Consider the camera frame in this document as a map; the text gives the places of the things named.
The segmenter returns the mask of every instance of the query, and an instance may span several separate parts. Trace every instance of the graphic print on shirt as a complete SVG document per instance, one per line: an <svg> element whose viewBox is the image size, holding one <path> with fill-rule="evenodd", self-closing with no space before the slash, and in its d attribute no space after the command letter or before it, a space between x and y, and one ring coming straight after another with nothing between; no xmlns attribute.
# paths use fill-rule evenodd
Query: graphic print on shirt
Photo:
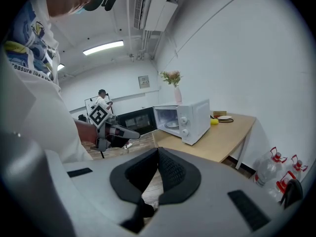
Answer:
<svg viewBox="0 0 316 237"><path fill-rule="evenodd" d="M56 50L44 42L44 35L43 24L37 19L32 4L27 2L15 18L4 46L13 68L16 68L15 64L23 66L32 71L30 74L54 81L52 63Z"/></svg>

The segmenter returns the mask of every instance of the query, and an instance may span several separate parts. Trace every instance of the wooden tabletop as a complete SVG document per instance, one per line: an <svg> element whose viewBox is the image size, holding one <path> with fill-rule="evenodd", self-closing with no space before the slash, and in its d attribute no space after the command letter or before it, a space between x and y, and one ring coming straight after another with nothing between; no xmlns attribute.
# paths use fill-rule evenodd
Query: wooden tabletop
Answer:
<svg viewBox="0 0 316 237"><path fill-rule="evenodd" d="M155 145L222 162L243 141L256 120L255 117L251 116L229 115L232 116L234 122L212 125L193 146L185 144L181 138L161 130L153 132Z"/></svg>

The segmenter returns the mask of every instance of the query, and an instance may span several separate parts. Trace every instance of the air vent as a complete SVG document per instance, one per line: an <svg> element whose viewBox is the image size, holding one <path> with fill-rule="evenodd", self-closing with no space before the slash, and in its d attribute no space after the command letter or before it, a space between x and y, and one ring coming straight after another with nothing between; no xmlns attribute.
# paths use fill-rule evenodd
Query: air vent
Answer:
<svg viewBox="0 0 316 237"><path fill-rule="evenodd" d="M135 0L135 8L134 8L134 28L140 29L140 17L142 15L144 0Z"/></svg>

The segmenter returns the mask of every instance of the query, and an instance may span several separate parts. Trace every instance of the baseboard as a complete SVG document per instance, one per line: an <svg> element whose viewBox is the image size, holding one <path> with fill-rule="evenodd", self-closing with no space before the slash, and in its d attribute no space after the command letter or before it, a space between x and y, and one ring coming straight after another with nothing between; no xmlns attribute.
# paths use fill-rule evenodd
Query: baseboard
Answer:
<svg viewBox="0 0 316 237"><path fill-rule="evenodd" d="M235 158L231 157L231 156L228 156L227 157L231 162L233 162L234 164L237 164L238 160L236 160ZM252 175L254 173L256 173L256 170L252 169L251 167L248 167L247 165L245 164L241 164L240 167L244 170L246 170L247 172L251 173Z"/></svg>

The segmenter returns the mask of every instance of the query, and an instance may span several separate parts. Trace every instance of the white wall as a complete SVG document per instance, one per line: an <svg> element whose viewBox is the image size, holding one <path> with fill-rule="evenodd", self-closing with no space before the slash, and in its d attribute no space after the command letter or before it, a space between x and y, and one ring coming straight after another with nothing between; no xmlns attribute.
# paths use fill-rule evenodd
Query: white wall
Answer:
<svg viewBox="0 0 316 237"><path fill-rule="evenodd" d="M139 88L138 77L149 76L150 87ZM84 100L105 89L116 115L147 108L158 102L157 71L149 61L120 62L96 68L61 84L67 109L74 118L85 114Z"/></svg>
<svg viewBox="0 0 316 237"><path fill-rule="evenodd" d="M174 22L178 58L164 38L156 61L159 71L181 72L183 100L209 98L211 110L257 117L246 165L272 146L312 165L315 44L290 2L188 0ZM159 102L172 101L172 87L158 84Z"/></svg>

